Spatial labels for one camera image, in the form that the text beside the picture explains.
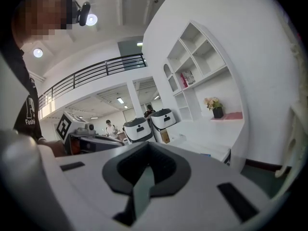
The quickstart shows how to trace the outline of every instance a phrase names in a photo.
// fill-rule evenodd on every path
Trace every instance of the headset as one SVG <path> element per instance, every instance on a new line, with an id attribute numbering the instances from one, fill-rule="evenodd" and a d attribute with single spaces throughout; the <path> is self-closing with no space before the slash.
<path id="1" fill-rule="evenodd" d="M 66 0 L 66 21 L 61 22 L 61 29 L 68 29 L 68 26 L 76 23 L 84 26 L 90 8 L 89 2 L 84 2 L 81 7 L 76 0 Z"/>

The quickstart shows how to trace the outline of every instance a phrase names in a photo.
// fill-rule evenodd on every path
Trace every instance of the person in white shirt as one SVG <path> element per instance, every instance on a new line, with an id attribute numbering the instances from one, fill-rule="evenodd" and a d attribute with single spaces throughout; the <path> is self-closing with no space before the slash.
<path id="1" fill-rule="evenodd" d="M 115 128 L 115 126 L 111 125 L 110 120 L 106 120 L 106 124 L 107 124 L 106 135 L 113 138 L 113 139 L 118 139 L 118 136 L 117 136 L 118 130 Z"/>

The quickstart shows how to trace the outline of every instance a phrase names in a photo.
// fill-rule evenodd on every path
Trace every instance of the dark floor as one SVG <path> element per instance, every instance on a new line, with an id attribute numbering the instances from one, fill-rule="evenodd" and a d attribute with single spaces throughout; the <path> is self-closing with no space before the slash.
<path id="1" fill-rule="evenodd" d="M 275 178 L 275 172 L 247 165 L 244 166 L 241 174 L 258 185 L 265 193 L 267 193 L 269 198 L 275 196 L 287 176 L 283 175 L 280 178 Z"/>

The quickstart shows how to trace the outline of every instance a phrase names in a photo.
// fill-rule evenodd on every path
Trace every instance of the black metal railing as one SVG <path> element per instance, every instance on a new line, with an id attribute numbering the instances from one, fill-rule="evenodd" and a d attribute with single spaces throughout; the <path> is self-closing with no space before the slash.
<path id="1" fill-rule="evenodd" d="M 80 87 L 93 80 L 115 73 L 146 67 L 143 54 L 133 54 L 112 58 L 78 70 L 68 77 L 60 80 L 38 98 L 39 109 L 57 99 L 63 94 Z"/>

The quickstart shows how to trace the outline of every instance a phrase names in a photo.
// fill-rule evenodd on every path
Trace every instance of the black t-shirt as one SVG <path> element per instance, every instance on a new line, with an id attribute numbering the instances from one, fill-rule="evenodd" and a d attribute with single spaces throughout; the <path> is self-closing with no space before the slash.
<path id="1" fill-rule="evenodd" d="M 0 26 L 0 52 L 10 69 L 14 72 L 18 80 L 28 90 L 29 96 L 17 117 L 14 129 L 19 133 L 31 136 L 36 141 L 42 138 L 39 126 L 39 100 L 38 92 L 34 85 L 34 80 L 30 78 L 23 60 L 23 51 L 16 45 L 11 29 L 11 21 L 15 8 L 22 0 L 9 0 L 5 4 L 2 14 L 2 23 Z"/>
<path id="2" fill-rule="evenodd" d="M 26 69 L 26 64 L 23 60 L 24 52 L 16 45 L 10 28 L 6 30 L 5 36 L 2 38 L 0 50 L 10 69 L 29 92 L 17 117 L 14 129 L 38 141 L 39 138 L 43 137 L 38 120 L 38 92 L 34 84 L 34 79 L 29 76 Z"/>

